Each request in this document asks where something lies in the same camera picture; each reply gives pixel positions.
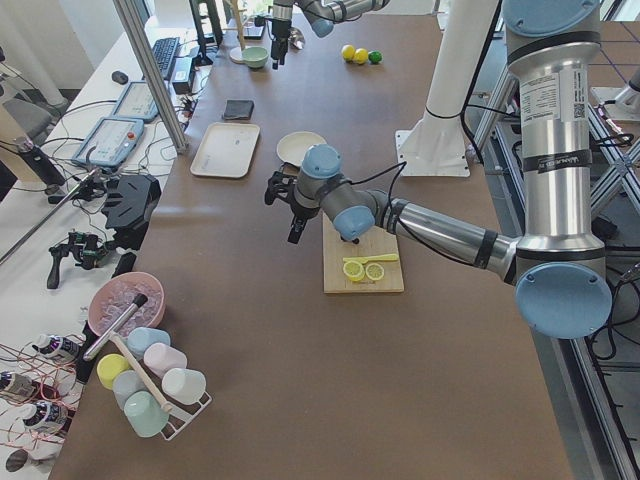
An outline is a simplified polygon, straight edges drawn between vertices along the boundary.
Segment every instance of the white desk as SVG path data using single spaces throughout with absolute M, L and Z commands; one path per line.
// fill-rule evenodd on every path
M 148 36 L 150 43 L 153 44 L 155 39 L 161 37 L 187 38 L 189 32 L 186 29 L 149 28 Z M 189 46 L 192 45 L 186 45 L 184 49 L 188 51 Z M 111 79 L 111 73 L 114 70 L 125 72 L 130 80 L 142 78 L 140 67 L 124 34 L 115 43 L 69 109 L 100 100 L 116 100 L 124 86 Z M 208 75 L 207 70 L 201 69 L 198 72 L 194 82 L 194 91 L 197 91 L 204 83 L 204 77 Z M 71 112 L 64 116 L 62 122 L 58 123 L 49 139 L 67 136 L 84 138 L 96 121 L 102 116 L 109 115 L 113 107 L 113 103 L 104 103 Z M 145 127 L 145 134 L 120 171 L 134 172 L 138 170 L 138 161 L 144 156 L 147 146 L 152 141 L 164 139 L 151 147 L 148 163 L 148 173 L 156 176 L 163 187 L 175 157 L 175 150 L 164 125 L 156 122 Z M 55 151 L 56 158 L 69 158 L 77 150 L 79 142 L 69 141 L 57 149 L 60 145 L 62 142 L 52 142 L 45 145 L 43 150 L 50 155 Z M 69 164 L 64 164 L 64 167 L 70 172 L 82 175 L 83 170 L 77 167 Z M 16 187 L 41 189 L 42 184 L 18 182 Z M 93 200 L 86 206 L 91 211 L 97 211 L 103 200 Z M 52 208 L 53 206 L 48 204 L 43 193 L 12 190 L 0 203 L 0 229 L 2 231 L 0 254 L 9 250 Z M 111 252 L 101 262 L 100 268 L 90 271 L 74 266 L 75 261 L 70 255 L 61 262 L 59 288 L 47 290 L 46 279 L 52 266 L 52 257 L 48 250 L 49 247 L 65 239 L 67 233 L 73 229 L 81 232 L 94 232 L 102 238 L 100 229 L 104 229 L 105 221 L 106 217 L 99 212 L 92 215 L 89 220 L 86 214 L 69 202 L 0 267 L 0 306 L 3 312 L 0 317 L 1 344 L 20 349 L 29 345 L 40 333 L 80 334 L 86 320 L 83 308 L 89 305 L 96 290 L 111 278 L 120 255 Z M 109 231 L 107 234 L 111 239 L 113 231 Z M 15 364 L 0 361 L 0 369 L 2 370 L 14 368 Z M 6 407 L 7 404 L 0 400 L 0 413 L 4 412 Z M 1 443 L 7 440 L 7 435 L 2 429 L 8 428 L 14 423 L 14 420 L 15 415 L 12 415 L 11 412 L 0 415 Z M 12 448 L 0 445 L 2 464 L 12 451 Z M 46 478 L 47 475 L 38 472 L 33 467 L 24 468 L 12 474 L 7 473 L 4 468 L 0 468 L 0 479 Z

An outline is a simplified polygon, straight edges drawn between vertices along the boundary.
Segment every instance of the ice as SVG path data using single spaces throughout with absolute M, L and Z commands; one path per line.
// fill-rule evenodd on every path
M 118 281 L 113 284 L 112 294 L 100 304 L 102 316 L 98 328 L 106 330 L 131 305 L 138 293 L 147 296 L 145 303 L 120 329 L 118 333 L 128 336 L 134 328 L 148 326 L 162 304 L 162 294 L 144 283 L 131 284 Z

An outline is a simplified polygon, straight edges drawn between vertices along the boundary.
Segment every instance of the green ball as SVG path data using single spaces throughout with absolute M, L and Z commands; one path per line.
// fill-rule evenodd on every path
M 372 50 L 369 52 L 369 61 L 374 65 L 376 63 L 380 63 L 382 61 L 382 54 L 377 50 Z

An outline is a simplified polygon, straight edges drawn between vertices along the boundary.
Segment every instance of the black box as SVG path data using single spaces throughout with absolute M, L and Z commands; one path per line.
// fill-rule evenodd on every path
M 173 73 L 171 74 L 171 85 L 173 91 L 177 95 L 185 95 L 191 93 L 191 87 L 193 86 L 193 79 L 196 75 L 196 70 L 193 65 L 193 58 L 181 57 L 176 58 L 176 64 L 173 67 Z

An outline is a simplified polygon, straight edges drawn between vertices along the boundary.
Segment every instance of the yellow knife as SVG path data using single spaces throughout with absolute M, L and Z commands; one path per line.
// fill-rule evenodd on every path
M 359 263 L 367 263 L 367 262 L 395 262 L 400 259 L 400 256 L 397 253 L 385 253 L 383 255 L 371 255 L 369 257 L 344 257 L 342 259 L 343 262 L 359 262 Z

